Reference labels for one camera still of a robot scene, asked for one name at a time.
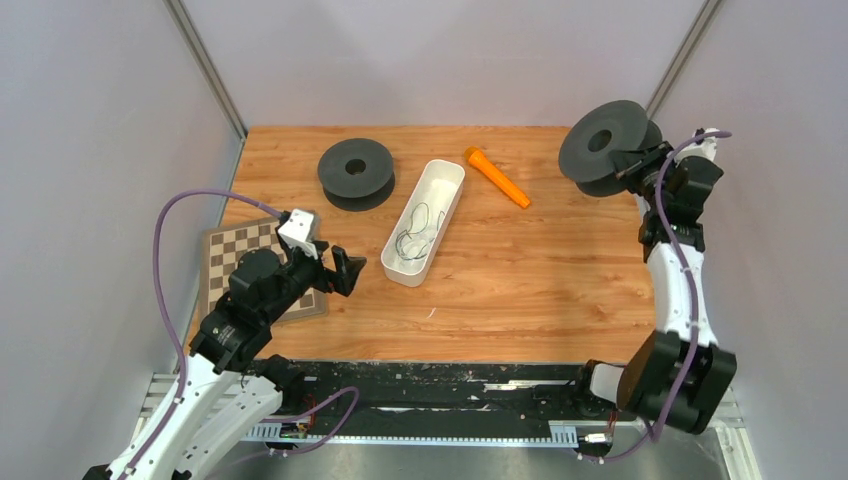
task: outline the wooden tabletop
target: wooden tabletop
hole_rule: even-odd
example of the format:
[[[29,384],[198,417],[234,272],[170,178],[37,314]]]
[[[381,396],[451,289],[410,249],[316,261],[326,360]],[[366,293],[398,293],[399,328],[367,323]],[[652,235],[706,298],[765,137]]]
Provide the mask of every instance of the wooden tabletop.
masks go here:
[[[368,258],[351,297],[330,295],[326,317],[275,325],[263,355],[628,361],[654,326],[650,276],[636,240],[639,214],[628,194],[587,197],[562,176],[557,153],[567,133],[555,127],[251,129],[233,191],[279,210],[314,210],[322,218],[321,239]],[[361,213],[330,205],[316,174],[323,152],[353,137],[385,145],[397,177],[389,200]],[[470,145],[524,190],[533,202],[528,209],[464,164]],[[427,279],[404,287],[386,278],[380,252],[434,158],[465,166],[465,187]],[[265,215],[231,200],[222,224]]]

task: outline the gray filament spool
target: gray filament spool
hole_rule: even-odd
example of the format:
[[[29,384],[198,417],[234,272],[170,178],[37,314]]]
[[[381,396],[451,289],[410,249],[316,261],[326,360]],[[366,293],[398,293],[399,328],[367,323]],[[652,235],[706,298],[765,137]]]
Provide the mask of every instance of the gray filament spool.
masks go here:
[[[607,197],[625,190],[615,177],[610,153],[642,150],[662,142],[657,124],[630,100],[617,100],[592,110],[565,137],[559,169],[586,195]]]
[[[386,201],[395,188],[394,160],[389,150],[367,138],[343,140],[324,152],[318,179],[333,205],[362,212]]]

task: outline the white plastic bin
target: white plastic bin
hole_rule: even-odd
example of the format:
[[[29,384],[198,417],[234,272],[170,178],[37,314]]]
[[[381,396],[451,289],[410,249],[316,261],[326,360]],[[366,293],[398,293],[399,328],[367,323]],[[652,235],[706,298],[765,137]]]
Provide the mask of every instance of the white plastic bin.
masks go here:
[[[415,190],[412,191],[412,196],[409,197],[409,202],[406,203],[406,208],[400,215],[400,220],[380,255],[380,261],[389,280],[407,287],[417,287],[424,282],[453,212],[456,210],[456,204],[459,203],[464,181],[465,169],[460,165],[439,159],[427,163]],[[422,246],[422,251],[416,255],[408,251],[415,249],[417,245],[404,250],[404,247],[398,244],[398,235],[402,235],[401,241],[406,238],[411,239],[411,237],[403,236],[403,232],[405,230],[409,232],[411,226],[415,231],[424,232],[421,237],[429,235],[426,238],[432,238],[429,247],[425,250]],[[419,244],[426,242],[424,238],[412,241],[417,241]]]

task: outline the white wall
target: white wall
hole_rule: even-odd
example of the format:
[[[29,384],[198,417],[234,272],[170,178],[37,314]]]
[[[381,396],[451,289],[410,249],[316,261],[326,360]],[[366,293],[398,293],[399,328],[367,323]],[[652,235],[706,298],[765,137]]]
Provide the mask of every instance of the white wall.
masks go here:
[[[238,141],[161,0],[2,2],[0,478],[82,478],[129,440],[171,368],[151,282],[161,205],[227,185]],[[166,223],[163,273],[185,329],[199,233]]]
[[[732,130],[704,216],[710,318],[768,480],[844,478],[848,4],[727,0],[657,116]]]
[[[647,104],[702,0],[185,0],[248,125],[570,125]]]

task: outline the orange cylinder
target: orange cylinder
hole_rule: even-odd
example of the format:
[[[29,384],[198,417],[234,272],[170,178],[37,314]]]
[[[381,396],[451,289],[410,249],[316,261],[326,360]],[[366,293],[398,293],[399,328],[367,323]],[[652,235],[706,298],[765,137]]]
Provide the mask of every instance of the orange cylinder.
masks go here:
[[[521,208],[527,208],[530,205],[530,199],[527,198],[527,195],[520,188],[516,187],[510,179],[506,178],[506,175],[486,158],[482,150],[477,147],[468,147],[464,155],[465,160],[472,167],[483,172],[483,175],[497,185],[513,202],[517,203]]]

